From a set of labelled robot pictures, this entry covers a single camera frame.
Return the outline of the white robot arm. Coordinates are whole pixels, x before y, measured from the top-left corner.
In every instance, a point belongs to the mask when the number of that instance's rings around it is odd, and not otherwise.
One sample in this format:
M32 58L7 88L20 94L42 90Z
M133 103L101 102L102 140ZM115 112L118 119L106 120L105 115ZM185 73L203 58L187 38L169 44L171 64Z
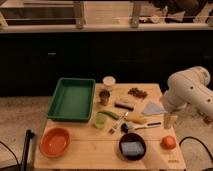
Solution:
M194 105L213 119L213 90L207 87L210 79L208 70L201 66L178 71L168 78L168 89L161 97L161 103L166 111L165 129L172 127L176 118L175 113L183 110L188 104Z

